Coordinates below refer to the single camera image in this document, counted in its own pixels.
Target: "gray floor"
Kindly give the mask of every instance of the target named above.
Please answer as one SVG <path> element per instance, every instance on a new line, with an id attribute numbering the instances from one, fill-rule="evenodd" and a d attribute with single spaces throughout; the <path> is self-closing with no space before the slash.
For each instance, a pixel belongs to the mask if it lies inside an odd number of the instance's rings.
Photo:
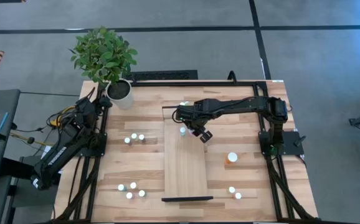
<path id="1" fill-rule="evenodd" d="M 261 26 L 360 25 L 360 1 L 255 0 Z M 0 4 L 0 29 L 252 26 L 248 1 L 28 0 Z M 200 79 L 262 79 L 254 31 L 121 33 L 139 52 L 132 70 L 198 70 Z M 262 31 L 273 79 L 284 80 L 296 126 L 307 135 L 308 174 L 319 216 L 360 223 L 360 30 Z M 0 34 L 0 90 L 77 95 L 82 78 L 67 48 L 75 34 Z M 43 126 L 76 96 L 22 94 L 15 121 Z M 34 134 L 43 140 L 48 132 Z M 10 140 L 6 156 L 35 153 Z M 51 207 L 24 208 L 15 223 L 44 221 Z"/>

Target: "orange cup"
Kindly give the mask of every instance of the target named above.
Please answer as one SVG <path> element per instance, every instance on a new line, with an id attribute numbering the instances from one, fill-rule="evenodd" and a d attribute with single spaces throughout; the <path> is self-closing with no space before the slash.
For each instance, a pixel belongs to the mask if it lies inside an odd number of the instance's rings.
<path id="1" fill-rule="evenodd" d="M 228 153 L 227 157 L 225 158 L 225 163 L 231 164 L 237 162 L 238 156 L 234 152 Z"/>

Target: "black line on floor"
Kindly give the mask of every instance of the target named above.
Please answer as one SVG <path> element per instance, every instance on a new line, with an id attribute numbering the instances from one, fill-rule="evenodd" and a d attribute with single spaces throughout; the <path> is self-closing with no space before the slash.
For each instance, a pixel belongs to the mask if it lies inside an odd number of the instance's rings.
<path id="1" fill-rule="evenodd" d="M 340 26 L 262 26 L 260 30 L 360 30 L 360 25 Z"/>
<path id="2" fill-rule="evenodd" d="M 180 32 L 180 31 L 238 31 L 254 30 L 252 26 L 200 26 L 200 27 L 135 27 L 107 28 L 115 32 Z M 93 29 L 31 29 L 0 30 L 0 34 L 81 34 Z"/>
<path id="3" fill-rule="evenodd" d="M 270 74 L 270 69 L 268 68 L 268 60 L 267 60 L 265 45 L 263 43 L 262 31 L 260 30 L 259 19 L 257 16 L 255 1 L 249 0 L 249 5 L 250 5 L 250 11 L 252 13 L 253 26 L 255 28 L 256 41 L 257 41 L 257 45 L 258 45 L 258 49 L 259 49 L 259 55 L 260 55 L 260 58 L 262 59 L 263 75 L 264 75 L 265 79 L 271 80 L 272 75 Z"/>
<path id="4" fill-rule="evenodd" d="M 46 96 L 76 96 L 76 97 L 79 97 L 79 95 L 71 95 L 71 94 L 33 93 L 33 92 L 26 92 L 26 91 L 21 91 L 21 94 L 34 94 L 34 95 L 46 95 Z"/>

